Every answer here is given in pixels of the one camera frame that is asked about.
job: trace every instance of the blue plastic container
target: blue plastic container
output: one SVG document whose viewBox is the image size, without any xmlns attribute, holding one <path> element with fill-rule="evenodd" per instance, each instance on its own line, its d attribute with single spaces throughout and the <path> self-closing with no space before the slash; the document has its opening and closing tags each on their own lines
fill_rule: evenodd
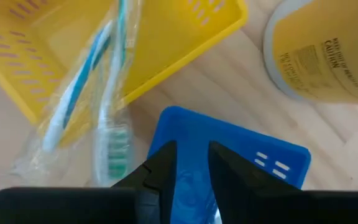
<svg viewBox="0 0 358 224">
<path fill-rule="evenodd" d="M 301 146 L 216 120 L 177 106 L 165 109 L 149 157 L 177 141 L 177 182 L 171 223 L 212 223 L 217 206 L 208 171 L 208 144 L 217 141 L 261 169 L 301 188 L 311 156 Z"/>
</svg>

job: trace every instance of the white toothbrush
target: white toothbrush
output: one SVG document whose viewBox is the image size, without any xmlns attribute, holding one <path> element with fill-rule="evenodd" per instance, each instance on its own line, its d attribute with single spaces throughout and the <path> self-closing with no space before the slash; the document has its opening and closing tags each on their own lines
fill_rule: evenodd
<svg viewBox="0 0 358 224">
<path fill-rule="evenodd" d="M 112 100 L 116 92 L 117 83 L 126 57 L 126 0 L 119 1 L 119 15 L 117 20 L 114 49 L 110 67 L 110 75 L 104 89 L 98 116 L 98 128 L 94 146 L 94 178 L 98 186 L 109 187 L 125 177 L 128 171 L 129 128 L 118 127 L 111 122 L 109 113 L 115 108 Z"/>
</svg>

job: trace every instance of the wooden surface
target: wooden surface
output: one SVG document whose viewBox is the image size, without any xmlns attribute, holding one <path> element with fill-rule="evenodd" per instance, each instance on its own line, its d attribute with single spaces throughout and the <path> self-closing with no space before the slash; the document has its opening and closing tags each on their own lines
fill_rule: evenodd
<svg viewBox="0 0 358 224">
<path fill-rule="evenodd" d="M 264 26 L 280 1 L 247 0 L 246 26 L 130 105 L 138 163 L 160 112 L 180 105 L 307 147 L 312 163 L 304 189 L 358 189 L 358 106 L 294 101 L 265 71 Z M 0 89 L 0 189 L 23 184 L 8 172 L 29 131 L 29 122 Z M 78 153 L 65 184 L 85 185 L 89 161 L 89 152 Z"/>
</svg>

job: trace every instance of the yellow plastic basket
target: yellow plastic basket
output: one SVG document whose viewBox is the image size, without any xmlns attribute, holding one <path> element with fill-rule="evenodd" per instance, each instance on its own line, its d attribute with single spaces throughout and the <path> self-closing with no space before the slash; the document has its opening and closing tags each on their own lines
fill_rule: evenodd
<svg viewBox="0 0 358 224">
<path fill-rule="evenodd" d="M 0 85 L 37 122 L 114 0 L 0 0 Z M 240 28 L 244 0 L 145 0 L 124 87 L 139 97 Z"/>
</svg>

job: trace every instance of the clear plastic packaging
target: clear plastic packaging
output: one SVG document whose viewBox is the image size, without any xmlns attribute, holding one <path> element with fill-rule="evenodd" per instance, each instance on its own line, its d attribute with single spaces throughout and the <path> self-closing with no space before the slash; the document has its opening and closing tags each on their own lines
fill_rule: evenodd
<svg viewBox="0 0 358 224">
<path fill-rule="evenodd" d="M 13 174 L 32 185 L 60 185 L 87 136 L 93 142 L 93 185 L 109 186 L 131 172 L 132 128 L 122 87 L 134 56 L 140 10 L 140 0 L 111 4 L 77 66 L 51 97 Z"/>
</svg>

